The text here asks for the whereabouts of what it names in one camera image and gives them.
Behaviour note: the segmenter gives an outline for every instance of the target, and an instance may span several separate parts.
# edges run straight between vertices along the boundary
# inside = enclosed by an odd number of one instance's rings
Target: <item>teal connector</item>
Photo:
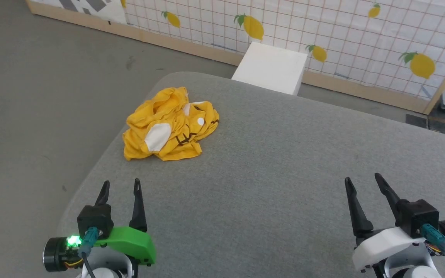
[[[78,256],[81,258],[82,253],[85,252],[85,255],[89,255],[92,251],[92,247],[94,247],[97,238],[99,237],[99,229],[97,227],[90,227],[85,232],[85,236],[83,236],[82,244],[80,248],[78,248]]]
[[[430,224],[423,224],[421,229],[421,234],[425,237],[431,244],[437,246],[442,255],[445,255],[445,236],[441,234],[438,229]]]

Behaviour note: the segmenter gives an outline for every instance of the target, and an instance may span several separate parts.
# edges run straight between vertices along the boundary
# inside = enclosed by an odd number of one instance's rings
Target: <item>black cable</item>
[[[90,278],[95,278],[94,272],[92,271],[90,264],[88,264],[87,254],[85,252],[82,252],[82,259],[83,259],[83,264],[85,264],[85,267],[87,268],[87,272],[90,275]]]

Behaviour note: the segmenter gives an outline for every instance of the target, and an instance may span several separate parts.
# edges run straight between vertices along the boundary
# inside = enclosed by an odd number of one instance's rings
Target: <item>lemon print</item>
[[[374,3],[374,6],[369,11],[369,17],[377,17],[380,13],[380,5],[377,3]]]
[[[258,20],[245,14],[235,16],[233,22],[236,22],[237,20],[240,27],[243,24],[245,31],[250,37],[260,40],[263,39],[263,27]]]
[[[178,27],[178,28],[180,27],[180,20],[178,19],[178,16],[176,16],[168,11],[161,12],[161,15],[164,16],[164,18],[167,18],[169,23],[171,23],[171,25]]]
[[[416,76],[429,79],[436,70],[434,61],[432,61],[432,59],[425,54],[421,54],[418,52],[405,52],[401,54],[399,58],[401,59],[403,58],[403,56],[405,64],[411,61],[409,68],[411,69],[411,72],[413,72],[413,74],[415,74]]]
[[[322,63],[327,59],[327,53],[320,46],[312,44],[311,46],[307,46],[305,49],[312,52],[312,56]]]

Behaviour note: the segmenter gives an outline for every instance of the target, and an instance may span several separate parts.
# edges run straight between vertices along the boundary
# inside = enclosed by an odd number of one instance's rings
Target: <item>gray floor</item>
[[[234,70],[0,0],[0,277],[53,276],[42,267],[44,243],[156,81],[178,71],[229,78]],[[398,121],[406,114],[312,86],[300,96]],[[20,252],[7,251],[14,248]]]

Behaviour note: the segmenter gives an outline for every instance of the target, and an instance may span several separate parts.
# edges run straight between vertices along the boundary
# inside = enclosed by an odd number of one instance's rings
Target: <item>yellow wire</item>
[[[83,259],[80,259],[78,262],[75,262],[75,263],[73,263],[73,264],[69,264],[69,263],[67,263],[67,262],[65,262],[65,264],[66,264],[67,266],[69,266],[69,267],[73,267],[73,266],[76,266],[77,264],[80,264],[81,262],[83,262]]]
[[[440,250],[437,249],[437,248],[435,248],[433,245],[429,245],[429,244],[428,244],[428,246],[429,246],[430,249],[432,249],[432,250],[434,250],[434,251],[440,253]]]

